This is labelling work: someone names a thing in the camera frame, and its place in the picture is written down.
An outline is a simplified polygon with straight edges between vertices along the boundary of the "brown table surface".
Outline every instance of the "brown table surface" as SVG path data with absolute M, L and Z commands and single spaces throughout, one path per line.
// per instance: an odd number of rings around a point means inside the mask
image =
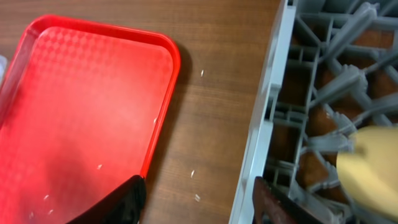
M 278 4 L 0 0 L 0 54 L 10 60 L 26 26 L 42 14 L 169 35 L 180 47 L 182 69 L 147 176 L 141 223 L 227 223 Z

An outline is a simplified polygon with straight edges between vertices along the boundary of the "gray dish rack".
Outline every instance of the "gray dish rack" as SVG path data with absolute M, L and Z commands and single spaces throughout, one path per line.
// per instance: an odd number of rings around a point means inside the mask
M 310 28 L 325 30 L 320 39 Z M 390 49 L 364 47 L 353 42 L 364 31 L 383 30 L 394 33 Z M 292 34 L 299 44 L 291 44 Z M 373 60 L 374 63 L 359 69 L 354 65 L 340 64 L 340 55 Z M 230 224 L 252 223 L 254 207 L 252 193 L 254 178 L 272 172 L 273 183 L 289 198 L 311 211 L 322 223 L 394 223 L 357 205 L 345 194 L 348 204 L 323 198 L 315 192 L 340 185 L 336 167 L 327 162 L 323 154 L 353 151 L 348 136 L 355 133 L 365 120 L 379 126 L 397 126 L 390 119 L 398 114 L 398 93 L 372 100 L 368 94 L 367 77 L 374 72 L 384 73 L 398 84 L 398 1 L 360 0 L 282 0 L 273 25 L 270 44 L 264 60 L 257 98 L 252 112 L 248 141 L 229 219 Z M 315 88 L 315 78 L 320 66 L 326 66 L 334 78 L 323 87 Z M 309 73 L 305 106 L 279 101 L 279 93 L 287 68 L 303 69 Z M 336 100 L 351 96 L 363 112 L 349 119 L 330 106 Z M 336 129 L 326 135 L 309 137 L 306 133 L 308 114 L 321 106 L 336 124 Z M 293 162 L 268 157 L 274 125 L 294 128 L 299 132 Z M 296 181 L 300 156 L 313 152 L 328 171 L 328 177 L 303 189 Z M 280 177 L 289 183 L 279 185 Z

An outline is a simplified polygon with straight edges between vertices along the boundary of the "red tray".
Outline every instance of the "red tray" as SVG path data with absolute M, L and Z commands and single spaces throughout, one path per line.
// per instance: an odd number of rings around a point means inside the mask
M 0 89 L 0 223 L 65 223 L 145 177 L 179 69 L 162 34 L 36 19 Z

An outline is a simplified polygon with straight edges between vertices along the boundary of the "debris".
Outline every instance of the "debris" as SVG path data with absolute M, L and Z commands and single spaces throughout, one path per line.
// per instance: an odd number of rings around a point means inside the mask
M 195 194 L 195 200 L 196 200 L 197 202 L 200 202 L 200 197 L 199 197 L 199 195 Z

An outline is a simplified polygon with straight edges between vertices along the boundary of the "wooden table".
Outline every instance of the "wooden table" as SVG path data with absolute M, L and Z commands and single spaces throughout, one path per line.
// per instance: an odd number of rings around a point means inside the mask
M 141 223 L 227 223 L 278 4 L 0 0 L 0 54 L 10 60 L 23 30 L 42 14 L 169 35 L 180 47 L 182 69 L 147 177 Z

